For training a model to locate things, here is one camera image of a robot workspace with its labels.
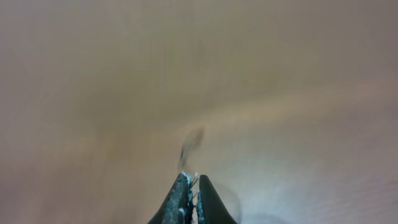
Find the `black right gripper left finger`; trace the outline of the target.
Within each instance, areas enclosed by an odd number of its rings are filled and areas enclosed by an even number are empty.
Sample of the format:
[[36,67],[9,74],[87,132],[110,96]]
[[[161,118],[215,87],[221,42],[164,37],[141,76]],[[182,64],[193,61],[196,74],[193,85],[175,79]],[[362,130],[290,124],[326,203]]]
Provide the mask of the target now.
[[192,222],[190,176],[179,173],[162,205],[148,224],[189,224]]

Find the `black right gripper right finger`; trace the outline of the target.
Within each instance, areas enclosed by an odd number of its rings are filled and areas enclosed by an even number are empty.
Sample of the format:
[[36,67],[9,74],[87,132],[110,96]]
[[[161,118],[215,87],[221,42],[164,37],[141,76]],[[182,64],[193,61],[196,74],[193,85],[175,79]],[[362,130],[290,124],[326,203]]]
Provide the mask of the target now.
[[207,175],[199,177],[196,210],[198,224],[237,224]]

